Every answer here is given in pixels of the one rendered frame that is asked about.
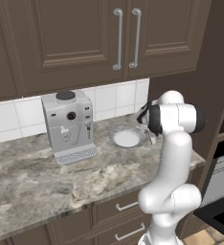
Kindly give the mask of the brown deep drawer front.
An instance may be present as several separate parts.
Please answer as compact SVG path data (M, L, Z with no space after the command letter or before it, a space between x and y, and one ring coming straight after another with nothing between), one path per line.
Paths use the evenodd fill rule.
M137 234L134 234L121 241L117 241L115 234L122 236L141 228L141 223L144 222L146 228ZM117 226L104 230L101 234L93 238L93 245L138 245L141 236L147 231L150 226L150 216L148 214L140 214L134 216L130 220L123 222Z

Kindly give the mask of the narrow brown upper cupboard door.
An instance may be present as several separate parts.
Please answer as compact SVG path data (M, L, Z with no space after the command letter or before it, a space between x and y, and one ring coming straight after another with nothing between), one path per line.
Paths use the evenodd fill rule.
M127 0L123 78L133 80L196 69L212 0ZM137 17L142 11L138 66L134 61Z

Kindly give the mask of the silver coffee machine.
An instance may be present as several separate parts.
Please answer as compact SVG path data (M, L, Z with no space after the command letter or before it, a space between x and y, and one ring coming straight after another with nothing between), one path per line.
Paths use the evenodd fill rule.
M93 139L93 105L81 90L41 97L49 142L59 165L98 154Z

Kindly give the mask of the black and silver oven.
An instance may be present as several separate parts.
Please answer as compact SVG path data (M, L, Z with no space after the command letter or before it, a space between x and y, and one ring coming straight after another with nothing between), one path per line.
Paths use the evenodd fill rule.
M202 196L194 214L224 234L224 140L217 144Z

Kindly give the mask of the brown shallow drawer front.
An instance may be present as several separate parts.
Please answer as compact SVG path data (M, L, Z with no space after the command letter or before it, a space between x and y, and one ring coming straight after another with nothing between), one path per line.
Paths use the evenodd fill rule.
M103 221L107 221L110 218L114 218L116 216L121 217L123 214L127 213L128 211L131 211L132 207L128 210L125 210L123 212L119 212L115 206L117 203L120 204L121 207L126 206L128 204L138 202L138 191L135 190L133 192L121 195L119 197L113 198L109 201L103 202L101 204L98 204L92 208L92 215L93 215L93 225L99 225Z

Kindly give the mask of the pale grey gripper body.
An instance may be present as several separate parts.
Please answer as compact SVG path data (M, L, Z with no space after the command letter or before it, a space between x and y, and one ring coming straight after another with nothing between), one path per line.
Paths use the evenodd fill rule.
M154 133L152 133L146 125L142 125L142 130L145 134L148 135L148 138L150 139L150 142L153 146L156 146L156 136Z

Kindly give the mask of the brown lower cupboard door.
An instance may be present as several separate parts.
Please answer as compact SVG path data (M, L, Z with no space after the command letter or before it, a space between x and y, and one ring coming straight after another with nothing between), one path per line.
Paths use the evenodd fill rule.
M92 228L90 210L69 214L11 237L13 245L93 245L86 236Z

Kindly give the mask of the tall brown oven cabinet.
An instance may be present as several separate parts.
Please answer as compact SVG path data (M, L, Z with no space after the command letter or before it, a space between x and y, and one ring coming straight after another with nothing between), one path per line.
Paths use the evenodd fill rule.
M156 100L167 90L180 92L185 101L199 105L206 112L204 130L192 135L193 149L206 164L193 170L188 179L202 189L224 116L224 0L212 0L196 70L152 78L148 98Z

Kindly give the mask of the grey rimmed white plate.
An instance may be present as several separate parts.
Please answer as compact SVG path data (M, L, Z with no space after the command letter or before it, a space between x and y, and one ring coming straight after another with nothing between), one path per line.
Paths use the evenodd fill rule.
M108 136L111 144L120 148L140 147L146 142L146 134L135 126L118 126Z

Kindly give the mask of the wide brown upper cupboard door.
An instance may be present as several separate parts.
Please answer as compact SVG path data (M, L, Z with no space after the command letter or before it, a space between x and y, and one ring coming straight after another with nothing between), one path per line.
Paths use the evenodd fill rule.
M123 80L125 0L0 0L0 101Z

